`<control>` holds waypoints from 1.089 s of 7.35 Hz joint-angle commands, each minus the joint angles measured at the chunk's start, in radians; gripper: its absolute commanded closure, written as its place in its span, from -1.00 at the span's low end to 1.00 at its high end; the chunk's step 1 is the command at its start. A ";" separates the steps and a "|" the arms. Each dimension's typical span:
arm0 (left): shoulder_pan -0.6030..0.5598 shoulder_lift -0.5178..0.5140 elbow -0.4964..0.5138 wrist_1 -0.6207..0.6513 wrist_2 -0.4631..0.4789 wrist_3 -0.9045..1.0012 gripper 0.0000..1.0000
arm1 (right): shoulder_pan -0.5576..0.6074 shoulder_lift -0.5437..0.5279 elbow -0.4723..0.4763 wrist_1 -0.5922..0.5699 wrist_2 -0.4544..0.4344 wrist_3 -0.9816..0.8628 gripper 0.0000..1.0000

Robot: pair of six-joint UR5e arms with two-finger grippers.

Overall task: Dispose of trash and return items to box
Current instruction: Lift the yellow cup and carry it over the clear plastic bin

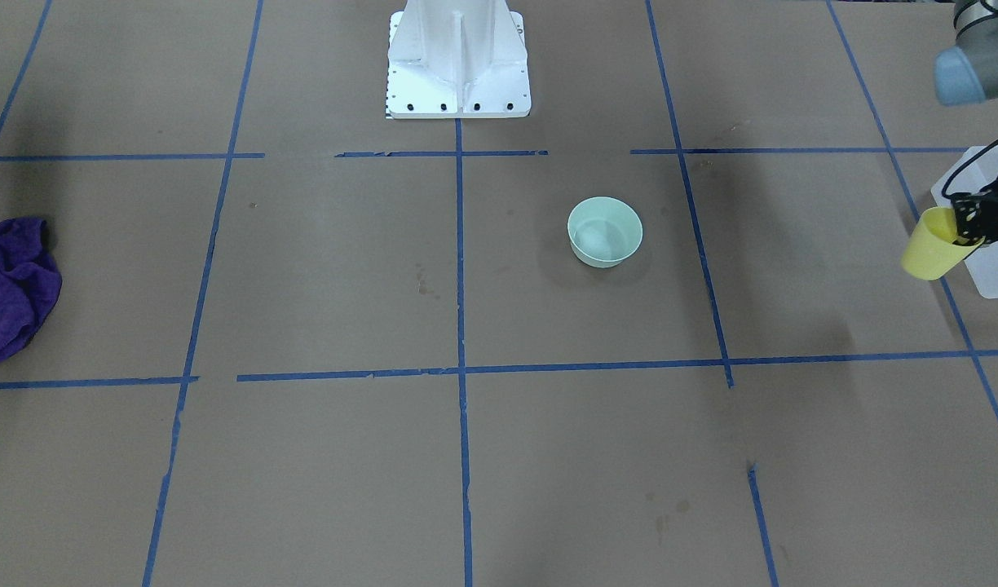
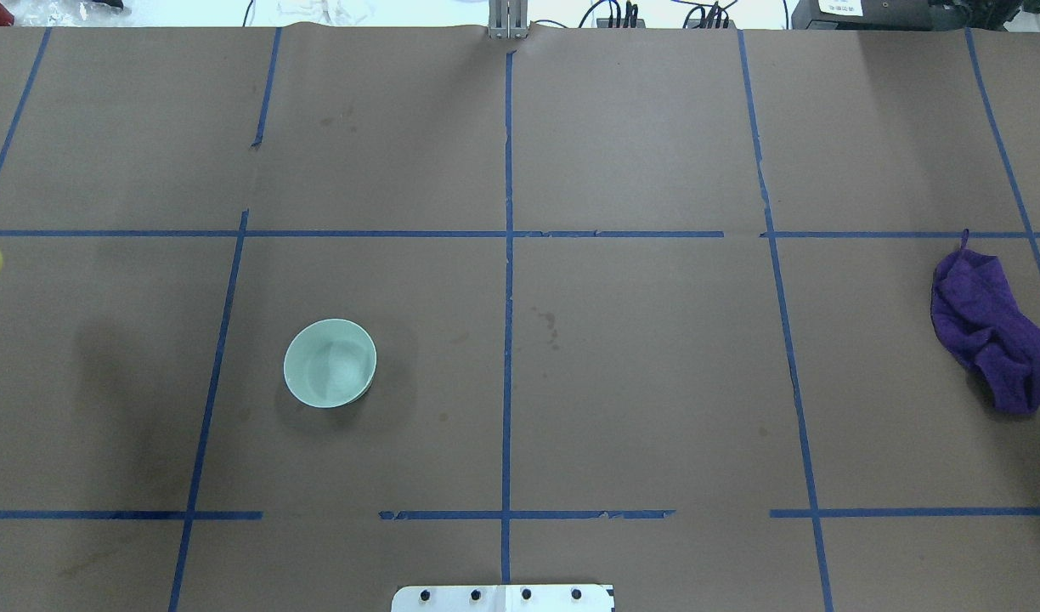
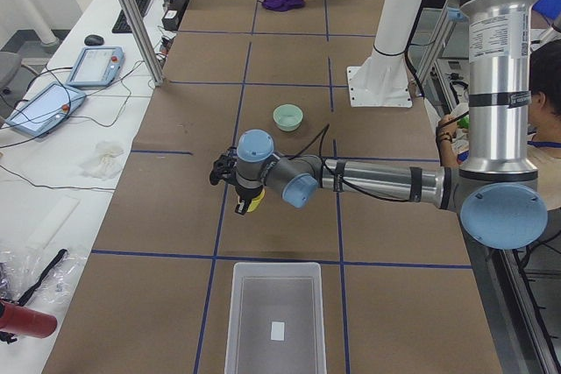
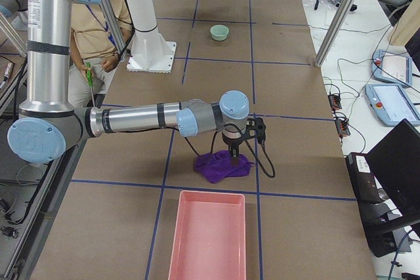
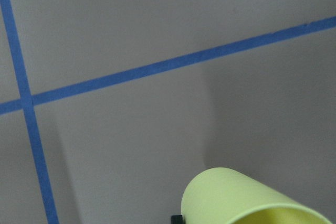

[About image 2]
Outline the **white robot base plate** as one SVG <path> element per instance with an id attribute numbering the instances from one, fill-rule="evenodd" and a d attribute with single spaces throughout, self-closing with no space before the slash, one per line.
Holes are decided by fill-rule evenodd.
<path id="1" fill-rule="evenodd" d="M 601 584 L 408 586 L 392 611 L 613 611 L 613 587 Z"/>

